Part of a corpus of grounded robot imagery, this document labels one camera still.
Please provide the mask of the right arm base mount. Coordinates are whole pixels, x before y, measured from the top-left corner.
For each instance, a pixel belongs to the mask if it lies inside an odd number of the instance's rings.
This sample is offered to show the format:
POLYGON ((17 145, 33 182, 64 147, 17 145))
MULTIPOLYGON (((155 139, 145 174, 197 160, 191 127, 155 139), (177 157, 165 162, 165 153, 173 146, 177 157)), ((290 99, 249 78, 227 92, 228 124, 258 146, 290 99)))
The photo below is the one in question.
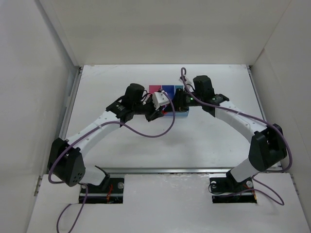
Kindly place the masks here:
POLYGON ((212 202, 216 203, 257 203, 251 178, 241 183, 231 183, 227 177, 210 177, 208 190, 212 202))

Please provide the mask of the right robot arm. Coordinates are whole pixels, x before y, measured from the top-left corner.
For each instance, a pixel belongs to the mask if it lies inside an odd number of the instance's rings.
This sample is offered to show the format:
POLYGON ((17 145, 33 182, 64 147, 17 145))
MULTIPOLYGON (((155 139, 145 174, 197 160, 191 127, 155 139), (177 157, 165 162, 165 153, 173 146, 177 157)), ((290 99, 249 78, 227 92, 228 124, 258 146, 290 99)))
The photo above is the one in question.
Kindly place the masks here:
POLYGON ((248 157, 226 173, 223 178, 212 178, 211 190, 216 194, 235 193, 244 190, 251 177, 267 171, 287 156, 282 128, 269 125, 238 109, 228 97, 215 94, 211 79, 206 75, 193 79, 194 91, 178 88, 173 98, 174 110, 186 112, 190 107, 201 106, 213 117, 227 123, 250 143, 248 157))

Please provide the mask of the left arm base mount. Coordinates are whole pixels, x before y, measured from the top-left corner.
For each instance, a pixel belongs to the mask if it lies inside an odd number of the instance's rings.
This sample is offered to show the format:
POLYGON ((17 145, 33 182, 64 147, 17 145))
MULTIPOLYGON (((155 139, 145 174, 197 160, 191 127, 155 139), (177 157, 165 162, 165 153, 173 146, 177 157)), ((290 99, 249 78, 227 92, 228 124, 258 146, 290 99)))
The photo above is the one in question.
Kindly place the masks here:
POLYGON ((111 176, 99 166, 86 170, 82 179, 78 203, 86 204, 122 204, 124 177, 111 176))

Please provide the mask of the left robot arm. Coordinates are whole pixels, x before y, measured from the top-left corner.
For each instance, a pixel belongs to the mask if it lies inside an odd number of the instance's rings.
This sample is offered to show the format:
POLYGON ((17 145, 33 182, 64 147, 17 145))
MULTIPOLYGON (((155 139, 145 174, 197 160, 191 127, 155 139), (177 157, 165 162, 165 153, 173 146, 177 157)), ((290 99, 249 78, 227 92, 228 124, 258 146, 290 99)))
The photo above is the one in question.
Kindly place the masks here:
POLYGON ((159 90, 146 100, 145 88, 130 84, 125 94, 106 107, 106 110, 91 124, 67 139, 53 141, 48 161, 50 183, 65 183, 69 187, 77 184, 103 185, 108 174, 97 166, 85 166, 87 154, 113 131, 125 126, 135 115, 144 115, 147 121, 162 117, 162 109, 169 104, 168 95, 159 90), (52 175, 59 180, 53 181, 52 175))

